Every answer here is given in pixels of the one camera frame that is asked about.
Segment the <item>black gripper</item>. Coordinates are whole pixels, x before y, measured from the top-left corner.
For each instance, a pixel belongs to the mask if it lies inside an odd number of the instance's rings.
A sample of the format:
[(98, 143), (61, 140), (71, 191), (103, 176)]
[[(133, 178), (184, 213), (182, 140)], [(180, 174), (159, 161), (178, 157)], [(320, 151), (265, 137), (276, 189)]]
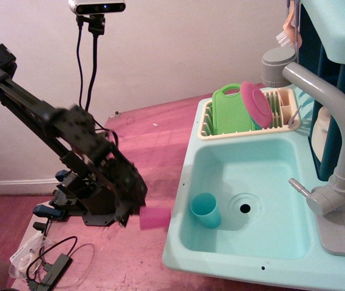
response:
[(126, 226), (129, 217), (146, 206), (147, 186), (134, 164), (125, 158), (106, 161), (106, 178), (114, 186), (115, 221)]

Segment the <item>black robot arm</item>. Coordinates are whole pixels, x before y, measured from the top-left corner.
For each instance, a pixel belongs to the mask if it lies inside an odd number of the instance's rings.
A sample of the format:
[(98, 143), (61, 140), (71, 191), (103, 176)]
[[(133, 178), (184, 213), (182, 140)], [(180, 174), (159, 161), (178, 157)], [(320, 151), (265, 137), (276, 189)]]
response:
[(93, 116), (74, 105), (58, 108), (13, 81), (16, 58), (0, 44), (0, 102), (67, 166), (45, 215), (80, 216), (88, 226), (127, 224), (146, 204), (147, 186), (116, 141), (97, 132)]

